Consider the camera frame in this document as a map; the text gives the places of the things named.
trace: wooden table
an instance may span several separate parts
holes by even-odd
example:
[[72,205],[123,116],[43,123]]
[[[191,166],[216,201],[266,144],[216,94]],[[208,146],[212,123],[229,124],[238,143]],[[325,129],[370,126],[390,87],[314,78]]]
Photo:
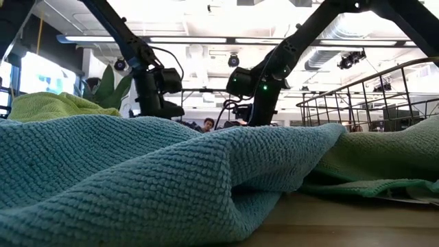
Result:
[[439,210],[387,200],[325,200],[292,194],[235,247],[439,246]]

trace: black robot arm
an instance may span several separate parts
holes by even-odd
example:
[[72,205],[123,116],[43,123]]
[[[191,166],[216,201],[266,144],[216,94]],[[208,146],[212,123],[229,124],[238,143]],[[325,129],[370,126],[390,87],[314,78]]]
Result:
[[139,103],[140,116],[166,119],[185,114],[182,107],[163,99],[164,93],[181,91],[182,84],[177,70],[164,69],[152,48],[134,35],[107,0],[80,0],[104,26],[118,44],[122,56],[132,68]]
[[288,89],[285,78],[297,65],[303,51],[337,15],[369,10],[395,22],[427,56],[439,56],[439,36],[432,32],[434,27],[439,27],[439,20],[419,0],[326,0],[257,66],[251,70],[238,67],[230,76],[228,93],[240,98],[254,97],[245,119],[248,126],[270,124],[276,114],[281,89]]
[[[9,54],[17,36],[26,24],[32,8],[40,0],[0,1],[0,56]],[[165,69],[151,47],[135,36],[106,0],[80,0],[104,26],[118,44],[122,56],[132,68],[141,116],[170,119],[185,114],[184,110],[163,99],[165,93],[181,91],[177,70]]]

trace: crumpled towel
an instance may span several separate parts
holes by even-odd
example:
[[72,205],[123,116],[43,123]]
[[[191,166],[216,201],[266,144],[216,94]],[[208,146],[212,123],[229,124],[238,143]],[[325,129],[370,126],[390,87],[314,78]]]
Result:
[[0,246],[243,240],[343,132],[328,124],[200,134],[105,115],[0,121]]
[[8,119],[25,123],[85,114],[104,114],[120,117],[117,109],[104,109],[81,97],[68,93],[56,95],[43,92],[30,93],[14,99]]
[[437,201],[439,116],[400,132],[342,135],[301,189],[389,199],[418,199],[421,192]]

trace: green towel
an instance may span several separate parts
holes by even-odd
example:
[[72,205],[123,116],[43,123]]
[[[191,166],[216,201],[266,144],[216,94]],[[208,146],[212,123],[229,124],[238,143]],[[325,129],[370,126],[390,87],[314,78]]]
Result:
[[114,108],[104,109],[86,99],[61,93],[30,93],[17,97],[12,102],[8,119],[20,122],[46,121],[73,115],[112,115],[119,116]]
[[439,116],[401,132],[342,135],[307,177],[303,191],[365,197],[439,193]]

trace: white ceiling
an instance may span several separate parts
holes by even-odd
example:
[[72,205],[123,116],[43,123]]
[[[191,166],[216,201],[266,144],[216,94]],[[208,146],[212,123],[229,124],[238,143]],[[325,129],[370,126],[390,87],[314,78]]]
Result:
[[[289,0],[265,0],[254,6],[237,6],[236,0],[108,0],[119,16],[127,18],[128,27],[137,35],[144,36],[240,36],[277,37],[291,35],[297,23],[304,23],[318,7],[297,8]],[[426,0],[425,5],[439,14],[439,1]],[[35,14],[68,35],[108,35],[95,17],[78,0],[44,0]],[[407,38],[392,22],[380,19],[373,13],[358,14],[350,21],[353,29],[367,30],[364,38]],[[224,88],[227,77],[233,70],[228,67],[230,53],[238,53],[241,67],[259,63],[269,50],[268,46],[209,45],[202,60],[187,55],[189,45],[157,45],[175,53],[186,76],[184,87]],[[113,63],[120,56],[116,45],[94,46],[95,55],[105,63]],[[172,57],[156,52],[167,67],[177,67]],[[288,81],[294,90],[307,85],[311,90],[331,90],[371,75],[398,63],[422,58],[418,49],[366,49],[368,60],[361,61],[352,69],[343,70],[336,64],[340,56],[327,62],[319,71],[305,71],[301,59]],[[204,70],[210,77],[201,82],[196,75]]]

